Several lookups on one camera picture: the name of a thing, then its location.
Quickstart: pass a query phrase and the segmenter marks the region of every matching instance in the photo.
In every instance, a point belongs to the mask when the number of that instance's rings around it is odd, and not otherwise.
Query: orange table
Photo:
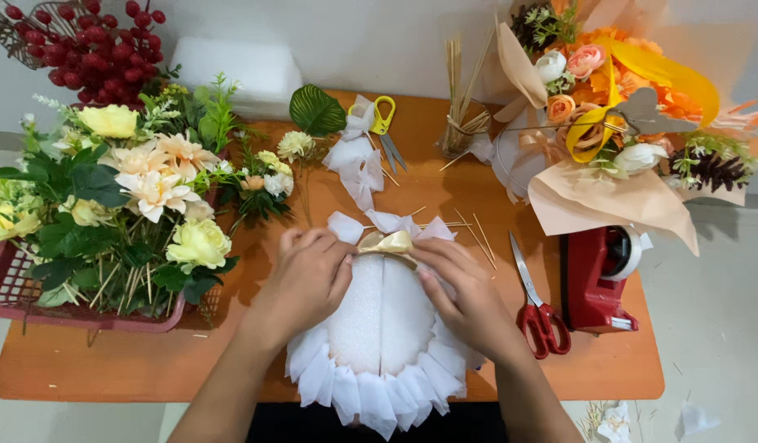
[[[345,108],[354,103],[354,93],[331,93]],[[373,99],[377,95],[366,96]],[[414,216],[418,223],[427,223],[436,215],[446,222],[458,221],[453,207],[465,217],[476,213],[497,255],[495,282],[508,309],[515,314],[525,303],[525,296],[507,236],[508,229],[512,229],[538,293],[543,301],[559,308],[558,239],[545,237],[532,207],[512,205],[490,167],[472,156],[439,172],[446,161],[434,142],[445,125],[446,101],[403,96],[394,99],[398,109],[389,134],[410,171],[401,171],[396,177],[400,187],[385,181],[384,192],[374,194],[377,210],[404,215],[427,206]],[[286,131],[295,128],[291,123],[280,122],[255,126],[270,135],[268,142],[256,143],[255,150],[272,149]],[[317,226],[325,226],[335,210],[370,224],[337,174],[317,169],[311,174],[309,186],[311,213]],[[215,329],[210,330],[194,312],[169,333],[102,331],[94,345],[87,347],[88,332],[84,329],[29,325],[24,337],[21,322],[13,322],[0,357],[0,398],[190,401],[232,337],[251,297],[266,279],[275,256],[276,238],[290,226],[306,224],[299,189],[290,204],[297,215],[295,220],[275,219],[251,229],[241,228],[234,236],[232,253],[242,259],[224,278],[226,285],[207,297],[210,309],[215,311]],[[233,216],[221,215],[217,221],[227,228]],[[489,267],[469,232],[456,229],[458,242],[468,246]],[[562,400],[652,399],[662,394],[660,359],[638,274],[628,279],[622,304],[639,320],[638,332],[601,337],[573,333],[570,353],[541,360],[543,371]],[[282,352],[268,371],[261,400],[299,399],[296,386],[283,376],[284,361]],[[468,374],[468,400],[496,400],[496,391],[486,381],[492,379],[492,369],[487,364],[482,377]]]

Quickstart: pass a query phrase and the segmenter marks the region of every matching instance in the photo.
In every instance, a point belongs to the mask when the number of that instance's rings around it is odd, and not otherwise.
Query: red scissors
[[[518,248],[513,232],[511,231],[510,234],[513,257],[516,258],[516,267],[518,267],[518,273],[522,277],[524,291],[527,295],[527,304],[518,313],[516,323],[521,328],[524,337],[526,337],[527,327],[532,331],[532,340],[535,342],[535,349],[532,349],[532,354],[536,359],[545,359],[549,352],[560,355],[567,354],[571,349],[571,333],[568,332],[562,317],[537,296],[535,287],[532,286],[530,271],[524,262],[524,256]],[[559,330],[559,344],[554,337],[552,322]]]

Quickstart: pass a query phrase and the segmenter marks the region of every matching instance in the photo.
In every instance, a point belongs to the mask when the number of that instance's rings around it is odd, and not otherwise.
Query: white floor
[[[0,151],[0,165],[13,158]],[[701,258],[679,240],[652,235],[655,248],[640,265],[667,387],[657,400],[630,402],[631,441],[677,441],[680,404],[689,399],[718,416],[721,425],[682,441],[756,442],[758,210],[690,209]],[[0,320],[0,352],[8,327]],[[587,403],[563,402],[574,420],[586,416]],[[0,400],[0,442],[163,443],[185,408]]]

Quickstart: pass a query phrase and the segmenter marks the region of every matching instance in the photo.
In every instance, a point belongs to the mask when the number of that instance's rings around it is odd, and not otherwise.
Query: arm
[[[580,433],[551,390],[489,274],[455,242],[419,240],[414,245],[412,257],[436,269],[457,292],[453,302],[431,273],[420,270],[425,293],[442,320],[496,366],[497,393],[508,439],[581,442]]]
[[[169,441],[245,441],[267,368],[292,337],[335,312],[356,252],[326,229],[281,236],[266,285]]]

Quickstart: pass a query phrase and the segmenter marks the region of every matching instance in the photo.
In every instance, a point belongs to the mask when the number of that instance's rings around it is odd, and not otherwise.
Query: red berry branch
[[[8,56],[25,50],[34,57],[31,64],[21,60],[27,66],[53,68],[51,83],[79,91],[82,103],[139,105],[138,94],[163,61],[152,23],[165,23],[166,15],[149,7],[150,0],[143,10],[129,0],[125,12],[135,26],[120,29],[117,17],[100,15],[99,0],[40,3],[28,16],[8,5],[7,17],[0,14],[0,43]],[[3,38],[10,31],[17,34],[14,42]]]

